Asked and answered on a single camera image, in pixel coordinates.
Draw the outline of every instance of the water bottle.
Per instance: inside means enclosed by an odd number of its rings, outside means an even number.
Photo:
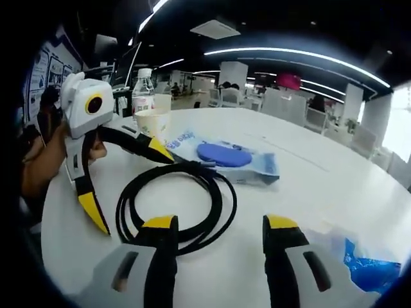
[[[132,93],[132,114],[154,108],[154,87],[151,81],[152,70],[140,69],[138,80]]]

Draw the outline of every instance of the curved ceiling light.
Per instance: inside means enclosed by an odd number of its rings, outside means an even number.
[[[330,96],[328,94],[325,94],[325,93],[322,93],[322,92],[319,92],[319,91],[316,91],[316,90],[311,90],[311,89],[308,89],[308,88],[304,88],[304,87],[300,87],[300,89],[305,90],[305,91],[309,91],[309,92],[312,92],[312,93],[317,93],[317,94],[323,95],[327,98],[334,99],[335,101],[339,101],[341,104],[344,104],[344,101],[342,101],[341,99],[334,98],[333,96]]]
[[[335,58],[331,58],[330,56],[324,56],[324,55],[320,55],[318,53],[310,53],[308,51],[302,51],[302,50],[296,50],[296,49],[287,49],[287,48],[273,48],[273,47],[244,47],[244,48],[232,48],[232,49],[222,49],[222,50],[210,51],[208,53],[204,53],[204,55],[205,56],[210,56],[210,55],[217,55],[219,53],[232,53],[232,52],[237,52],[237,51],[280,51],[280,52],[284,52],[284,53],[298,53],[300,55],[314,56],[316,58],[329,60],[329,61],[332,61],[334,63],[338,63],[338,64],[344,65],[346,67],[349,67],[350,69],[354,69],[355,71],[357,71],[359,73],[362,73],[362,74],[378,81],[380,84],[384,85],[385,87],[390,88],[390,85],[387,82],[383,81],[382,79],[378,78],[377,76],[375,76],[375,75],[373,75],[373,74],[371,74],[367,71],[364,71],[363,69],[361,69],[361,68],[359,68],[359,67],[357,67],[353,64],[350,64],[350,63],[347,63],[347,62],[344,62],[344,61],[341,61],[341,60],[338,60],[338,59],[335,59]]]
[[[292,64],[297,64],[297,65],[302,65],[302,66],[306,66],[306,67],[311,67],[313,69],[319,69],[321,71],[327,72],[327,73],[331,73],[331,74],[335,74],[341,78],[345,78],[347,80],[349,80],[350,82],[353,82],[363,88],[366,88],[368,90],[370,90],[372,92],[372,95],[370,96],[369,99],[372,99],[373,97],[375,97],[376,95],[378,95],[377,91],[375,91],[374,89],[370,88],[367,85],[364,85],[363,83],[359,82],[358,80],[352,79],[346,75],[340,74],[340,73],[336,73],[334,71],[330,71],[328,69],[323,69],[321,67],[318,66],[314,66],[314,65],[310,65],[310,64],[305,64],[305,63],[301,63],[301,62],[296,62],[296,61],[284,61],[284,60],[280,60],[280,59],[271,59],[271,58],[252,58],[254,60],[270,60],[270,61],[280,61],[280,62],[288,62],[288,63],[292,63]]]
[[[270,75],[270,76],[277,76],[277,74],[273,74],[273,73],[264,73],[264,72],[255,72],[254,74],[259,74],[259,75]]]
[[[220,71],[199,71],[194,72],[193,74],[206,74],[206,73],[219,73]]]
[[[174,63],[179,63],[181,61],[184,61],[184,59],[180,59],[180,60],[172,61],[170,63],[163,64],[162,66],[158,66],[158,69],[160,69],[161,67],[169,66],[169,65],[174,64]]]
[[[273,73],[264,73],[264,72],[255,72],[254,74],[261,74],[261,75],[277,76],[277,74],[273,74]],[[341,92],[341,91],[338,91],[338,90],[336,90],[336,89],[333,89],[333,88],[327,87],[326,85],[321,85],[321,84],[319,84],[319,83],[315,83],[315,82],[312,82],[312,81],[309,81],[309,80],[305,80],[305,79],[302,79],[301,81],[306,82],[306,83],[310,83],[310,84],[312,84],[312,85],[316,85],[316,86],[318,86],[318,87],[323,87],[323,88],[325,88],[325,89],[328,89],[328,90],[334,91],[334,92],[336,92],[336,93],[338,93],[338,94],[341,94],[341,95],[344,95],[344,96],[345,96],[345,93],[344,93],[344,92]]]
[[[141,24],[139,27],[139,33],[142,32],[144,27],[147,25],[147,23],[150,21],[150,19],[154,16],[155,13],[157,13],[160,8],[167,3],[168,0],[160,0],[154,7],[153,7],[153,14],[148,16]]]
[[[304,80],[304,79],[302,79],[301,81],[302,81],[302,82],[305,82],[305,83],[310,83],[310,84],[312,84],[312,85],[316,85],[316,86],[318,86],[318,87],[322,87],[322,88],[325,88],[325,89],[328,89],[328,90],[331,90],[331,91],[334,91],[334,92],[336,92],[336,93],[338,93],[338,94],[341,94],[341,95],[344,95],[344,96],[345,96],[345,93],[344,93],[344,92],[341,92],[341,91],[338,91],[338,90],[336,90],[336,89],[327,87],[326,85],[321,85],[321,84],[319,84],[319,83],[315,83],[315,82],[308,81],[308,80]]]

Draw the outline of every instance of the white table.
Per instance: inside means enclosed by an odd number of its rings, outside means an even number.
[[[261,232],[267,213],[320,232],[339,226],[357,233],[371,253],[383,247],[393,261],[408,259],[411,195],[378,166],[321,135],[250,110],[200,108],[171,114],[172,135],[192,128],[274,151],[281,174],[266,188],[235,185],[238,212],[231,227],[212,245],[178,258],[175,307],[270,307]],[[79,206],[64,168],[49,186],[42,253],[48,273],[64,293],[85,287],[93,267],[120,245],[114,222],[118,196],[131,179],[155,165],[118,146],[107,144],[107,149],[107,157],[91,165],[90,173],[112,237],[103,235]],[[228,189],[224,184],[221,188],[225,200],[219,226],[231,211]],[[177,175],[149,184],[136,200],[143,219],[177,214],[181,228],[203,220],[209,202],[195,181]]]

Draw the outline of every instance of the pink object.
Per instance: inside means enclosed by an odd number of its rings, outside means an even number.
[[[299,90],[301,86],[301,77],[293,74],[278,74],[277,85],[293,90]]]

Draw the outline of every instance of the camera lens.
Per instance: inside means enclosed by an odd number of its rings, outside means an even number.
[[[95,114],[101,107],[103,100],[101,98],[93,98],[87,106],[87,111],[90,114]]]

